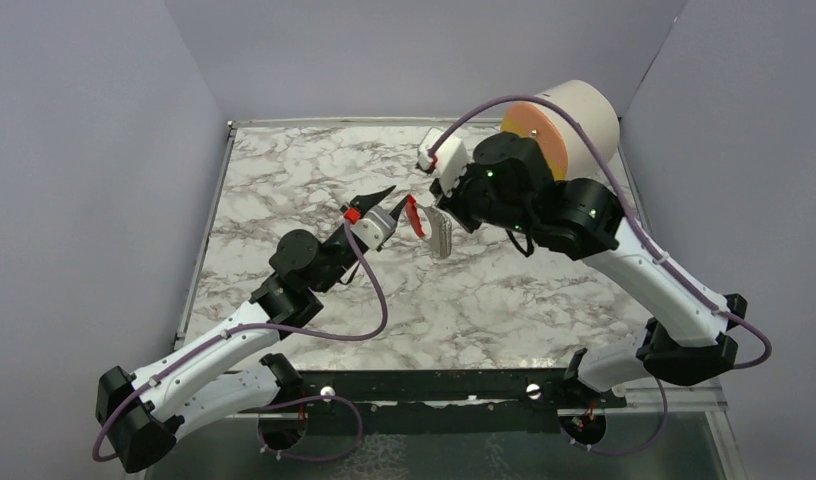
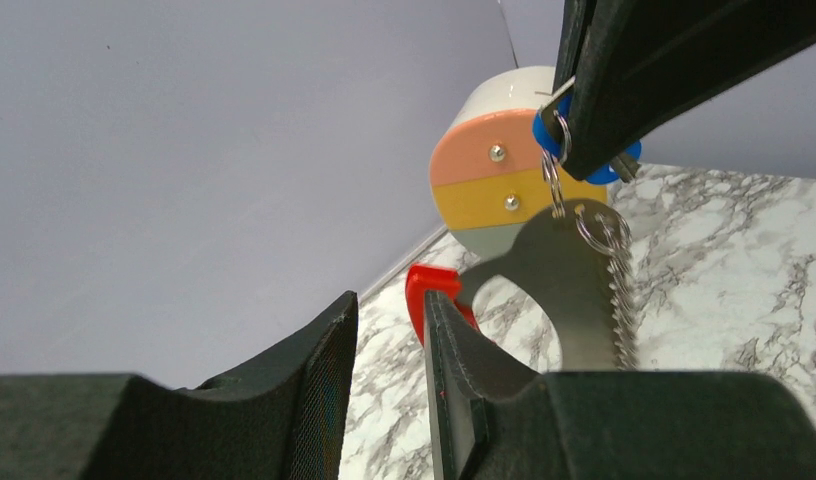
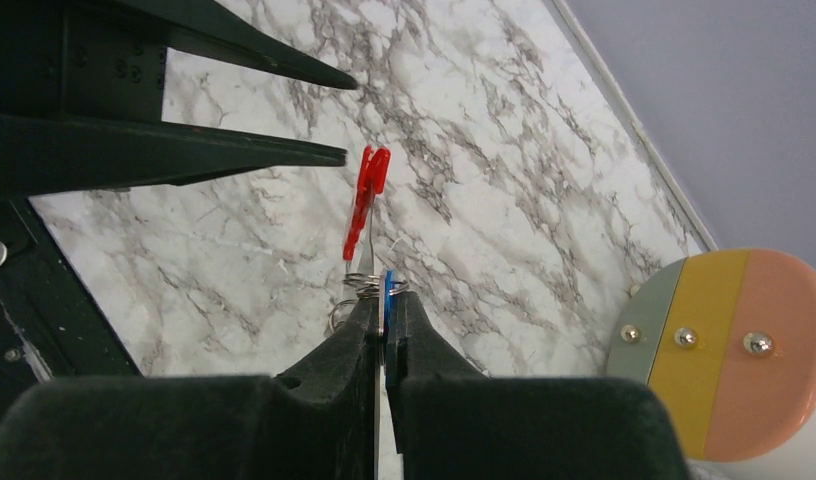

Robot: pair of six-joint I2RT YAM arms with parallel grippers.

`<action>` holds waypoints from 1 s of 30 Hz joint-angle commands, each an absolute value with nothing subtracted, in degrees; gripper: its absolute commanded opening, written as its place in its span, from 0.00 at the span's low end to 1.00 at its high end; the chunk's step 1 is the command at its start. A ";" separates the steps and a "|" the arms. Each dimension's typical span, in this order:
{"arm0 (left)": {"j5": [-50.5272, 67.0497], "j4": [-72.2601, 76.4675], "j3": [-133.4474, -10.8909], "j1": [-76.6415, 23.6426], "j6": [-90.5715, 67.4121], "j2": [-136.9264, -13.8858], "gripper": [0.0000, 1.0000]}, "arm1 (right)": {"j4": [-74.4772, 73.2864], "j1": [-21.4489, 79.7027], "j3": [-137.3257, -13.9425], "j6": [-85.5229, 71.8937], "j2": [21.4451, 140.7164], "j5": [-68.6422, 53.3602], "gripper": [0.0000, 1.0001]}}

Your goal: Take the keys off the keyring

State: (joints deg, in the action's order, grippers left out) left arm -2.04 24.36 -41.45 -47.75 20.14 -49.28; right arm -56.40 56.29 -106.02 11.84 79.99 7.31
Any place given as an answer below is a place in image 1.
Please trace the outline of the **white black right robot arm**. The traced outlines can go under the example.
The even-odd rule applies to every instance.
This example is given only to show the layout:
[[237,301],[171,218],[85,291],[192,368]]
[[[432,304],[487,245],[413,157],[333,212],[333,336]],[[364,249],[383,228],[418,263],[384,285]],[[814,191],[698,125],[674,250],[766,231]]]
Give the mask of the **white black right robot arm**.
[[424,155],[434,166],[437,207],[465,230],[493,225],[510,238],[523,235],[523,254],[543,248],[580,261],[650,313],[641,332],[575,354],[560,383],[569,404],[584,407],[600,392],[649,376],[693,386],[735,368],[738,345],[728,331],[745,300],[710,291],[670,265],[602,183],[556,179],[538,143],[512,133],[474,150],[452,137]]

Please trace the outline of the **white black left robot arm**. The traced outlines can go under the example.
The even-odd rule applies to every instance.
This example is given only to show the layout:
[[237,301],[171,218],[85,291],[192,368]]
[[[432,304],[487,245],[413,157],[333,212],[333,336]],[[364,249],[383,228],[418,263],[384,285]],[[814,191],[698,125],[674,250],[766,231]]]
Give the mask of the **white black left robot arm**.
[[91,456],[98,463],[120,461],[128,473],[163,458],[187,434],[240,410],[268,404],[274,410],[297,401],[298,384],[264,367],[229,375],[246,357],[292,334],[357,342],[372,339],[386,326],[361,335],[307,329],[323,308],[318,294],[339,284],[353,266],[364,269],[389,315],[379,280],[365,255],[379,251],[395,233],[413,201],[405,195],[386,210],[381,202],[391,188],[357,195],[341,208],[336,230],[325,240],[304,229],[284,234],[269,259],[272,273],[230,315],[180,350],[132,372],[114,366],[98,380],[95,418],[100,431]]

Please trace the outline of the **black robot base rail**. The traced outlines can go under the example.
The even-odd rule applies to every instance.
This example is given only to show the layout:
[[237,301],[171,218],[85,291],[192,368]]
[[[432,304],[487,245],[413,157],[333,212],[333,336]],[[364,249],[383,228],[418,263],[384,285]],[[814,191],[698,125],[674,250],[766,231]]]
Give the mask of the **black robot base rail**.
[[562,416],[626,407],[611,392],[567,391],[562,368],[346,370],[300,373],[304,407],[256,408],[268,426],[314,436],[365,434],[555,434]]

